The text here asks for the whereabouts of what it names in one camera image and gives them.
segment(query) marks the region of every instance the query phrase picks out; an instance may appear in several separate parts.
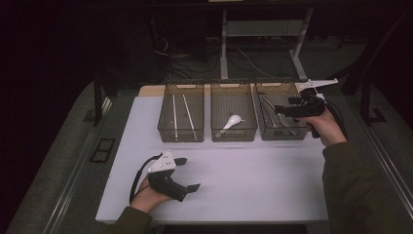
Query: human hand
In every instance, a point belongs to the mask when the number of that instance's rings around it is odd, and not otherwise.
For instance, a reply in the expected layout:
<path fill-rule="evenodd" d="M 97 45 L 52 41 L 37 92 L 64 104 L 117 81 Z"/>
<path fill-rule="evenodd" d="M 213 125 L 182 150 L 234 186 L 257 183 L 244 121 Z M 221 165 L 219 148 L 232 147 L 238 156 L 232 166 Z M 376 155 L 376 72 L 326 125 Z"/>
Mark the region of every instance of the human hand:
<path fill-rule="evenodd" d="M 172 200 L 171 197 L 159 193 L 151 188 L 149 185 L 148 175 L 140 183 L 138 192 L 133 200 L 131 200 L 130 206 L 142 212 L 149 214 L 161 203 Z"/>
<path fill-rule="evenodd" d="M 347 142 L 340 127 L 335 121 L 331 112 L 325 108 L 320 116 L 297 118 L 300 121 L 312 124 L 320 135 L 321 143 L 325 146 L 331 144 Z"/>

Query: sleeve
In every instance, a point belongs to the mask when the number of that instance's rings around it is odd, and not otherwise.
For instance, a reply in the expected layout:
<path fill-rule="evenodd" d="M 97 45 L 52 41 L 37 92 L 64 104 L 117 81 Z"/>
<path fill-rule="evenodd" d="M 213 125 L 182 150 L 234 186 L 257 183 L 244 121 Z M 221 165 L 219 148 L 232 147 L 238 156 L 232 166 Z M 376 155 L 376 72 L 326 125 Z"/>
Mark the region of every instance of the sleeve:
<path fill-rule="evenodd" d="M 379 192 L 378 176 L 351 146 L 337 143 L 322 151 L 322 181 L 332 233 L 401 233 Z"/>
<path fill-rule="evenodd" d="M 151 221 L 151 215 L 126 207 L 118 220 L 106 231 L 106 234 L 144 234 Z"/>

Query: white plastic spoon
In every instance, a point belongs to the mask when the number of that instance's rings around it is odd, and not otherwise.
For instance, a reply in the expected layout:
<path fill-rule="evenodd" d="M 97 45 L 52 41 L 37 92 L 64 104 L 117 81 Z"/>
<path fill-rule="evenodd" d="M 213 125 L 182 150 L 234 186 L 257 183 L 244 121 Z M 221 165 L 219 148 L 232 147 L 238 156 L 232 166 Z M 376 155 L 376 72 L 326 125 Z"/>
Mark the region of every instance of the white plastic spoon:
<path fill-rule="evenodd" d="M 243 119 L 240 115 L 231 115 L 225 127 L 219 133 L 217 133 L 215 137 L 221 137 L 227 129 L 230 129 L 234 125 L 239 124 L 242 120 Z"/>

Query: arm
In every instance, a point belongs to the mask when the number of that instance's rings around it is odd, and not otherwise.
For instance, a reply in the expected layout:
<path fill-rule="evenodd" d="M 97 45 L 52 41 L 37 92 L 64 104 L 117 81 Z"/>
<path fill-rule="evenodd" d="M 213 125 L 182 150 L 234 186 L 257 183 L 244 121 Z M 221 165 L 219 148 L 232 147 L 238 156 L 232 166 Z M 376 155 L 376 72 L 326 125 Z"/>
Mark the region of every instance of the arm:
<path fill-rule="evenodd" d="M 149 215 L 161 203 L 171 200 L 149 186 L 146 177 L 139 186 L 138 192 L 129 207 L 126 207 L 118 220 L 109 227 L 106 234 L 143 234 L 146 233 L 152 216 Z"/>
<path fill-rule="evenodd" d="M 400 233 L 380 195 L 380 179 L 363 164 L 326 109 L 311 123 L 326 146 L 322 181 L 332 233 Z"/>

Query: white tabletop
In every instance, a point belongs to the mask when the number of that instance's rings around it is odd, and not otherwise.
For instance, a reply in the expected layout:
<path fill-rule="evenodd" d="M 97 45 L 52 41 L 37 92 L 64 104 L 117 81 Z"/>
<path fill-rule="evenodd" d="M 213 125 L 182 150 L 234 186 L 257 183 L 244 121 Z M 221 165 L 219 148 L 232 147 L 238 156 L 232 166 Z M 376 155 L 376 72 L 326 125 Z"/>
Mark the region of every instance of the white tabletop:
<path fill-rule="evenodd" d="M 171 150 L 185 166 L 171 176 L 183 186 L 200 183 L 182 203 L 169 201 L 151 215 L 154 224 L 306 223 L 327 220 L 319 139 L 212 142 L 206 97 L 204 142 L 163 143 L 157 130 L 162 97 L 136 97 L 96 220 L 114 222 L 129 205 L 136 171 L 151 156 Z"/>

